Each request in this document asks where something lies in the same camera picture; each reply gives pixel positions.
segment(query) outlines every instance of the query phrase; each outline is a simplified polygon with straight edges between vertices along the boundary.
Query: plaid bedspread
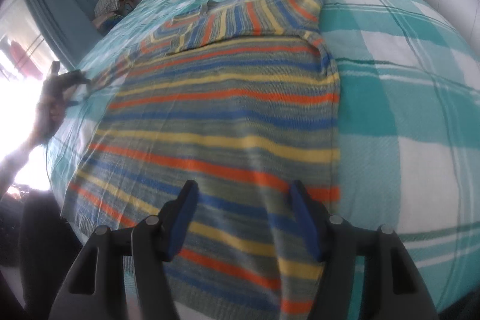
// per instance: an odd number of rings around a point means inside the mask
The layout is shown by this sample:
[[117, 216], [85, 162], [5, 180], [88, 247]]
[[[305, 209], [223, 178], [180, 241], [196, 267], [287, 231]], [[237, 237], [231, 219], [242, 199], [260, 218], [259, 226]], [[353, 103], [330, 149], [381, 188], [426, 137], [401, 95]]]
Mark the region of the plaid bedspread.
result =
[[[134, 226], [195, 179], [189, 234], [165, 265], [174, 299], [216, 319], [307, 313], [321, 268], [286, 193], [301, 178], [327, 206], [339, 196], [340, 82], [318, 31], [322, 5], [209, 2], [122, 56], [130, 70], [63, 215], [87, 235]], [[104, 80], [124, 69], [112, 65]]]
[[[82, 68], [98, 75], [172, 16], [205, 1], [143, 0]], [[342, 85], [339, 212], [357, 226], [395, 227], [441, 310], [480, 281], [478, 58], [422, 0], [326, 0], [319, 27]], [[51, 141], [49, 166], [60, 204], [122, 83], [117, 78], [71, 108]], [[360, 291], [357, 286], [357, 302]]]

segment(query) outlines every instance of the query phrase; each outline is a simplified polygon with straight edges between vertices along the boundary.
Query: bed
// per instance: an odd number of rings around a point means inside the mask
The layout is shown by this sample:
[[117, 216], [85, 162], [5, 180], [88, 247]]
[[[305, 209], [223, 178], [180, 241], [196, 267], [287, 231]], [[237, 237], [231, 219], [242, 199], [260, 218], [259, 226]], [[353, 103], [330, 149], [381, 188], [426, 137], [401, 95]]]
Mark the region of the bed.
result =
[[[78, 167], [90, 158], [91, 140], [98, 136], [107, 107], [129, 77], [129, 70], [118, 72], [112, 64], [172, 17], [192, 12], [206, 1], [143, 0], [80, 64], [102, 88], [91, 95], [78, 89], [81, 105], [68, 110], [50, 141], [48, 165], [62, 214], [82, 240], [97, 225], [116, 229], [141, 220], [151, 209], [142, 209], [139, 202], [154, 210], [165, 201], [155, 193], [140, 192], [135, 195], [138, 202], [120, 202], [107, 177], [88, 191], [78, 191], [72, 183], [78, 183]], [[393, 226], [442, 310], [480, 282], [478, 58], [422, 0], [325, 0], [318, 28], [338, 67], [341, 86], [340, 193], [332, 198], [331, 208], [356, 226]], [[195, 225], [186, 246], [208, 240], [210, 253], [175, 259], [167, 268], [180, 307], [213, 319], [276, 319], [279, 313], [283, 319], [306, 317], [321, 269], [303, 253], [298, 259], [292, 255], [289, 266], [283, 263], [277, 270], [280, 288], [272, 287], [265, 282], [268, 278], [248, 267], [259, 256], [272, 255], [262, 250], [253, 254], [237, 245], [255, 242], [251, 232], [255, 226], [251, 231], [230, 229], [241, 208], [199, 207], [219, 213], [228, 223], [227, 227], [208, 226], [205, 221], [203, 228]], [[287, 211], [280, 214], [292, 219]], [[282, 228], [272, 223], [267, 229], [275, 236]], [[261, 248], [261, 243], [254, 244]], [[215, 258], [222, 246], [234, 248], [238, 263]], [[353, 292], [352, 319], [361, 295], [361, 260], [356, 270], [359, 282]]]

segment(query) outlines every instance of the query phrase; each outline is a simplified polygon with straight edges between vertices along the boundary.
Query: teal and white blanket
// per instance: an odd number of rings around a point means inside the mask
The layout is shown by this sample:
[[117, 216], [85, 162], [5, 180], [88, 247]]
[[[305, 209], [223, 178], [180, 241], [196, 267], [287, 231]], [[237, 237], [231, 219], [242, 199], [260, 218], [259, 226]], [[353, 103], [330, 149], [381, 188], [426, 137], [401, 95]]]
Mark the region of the teal and white blanket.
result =
[[[97, 75], [147, 33], [203, 2], [143, 0], [80, 68]], [[392, 225], [444, 309], [480, 283], [478, 58], [422, 0], [326, 0], [320, 21], [341, 79], [339, 212], [360, 227]], [[61, 205], [122, 82], [69, 109], [50, 142]], [[361, 265], [357, 270], [361, 275]]]

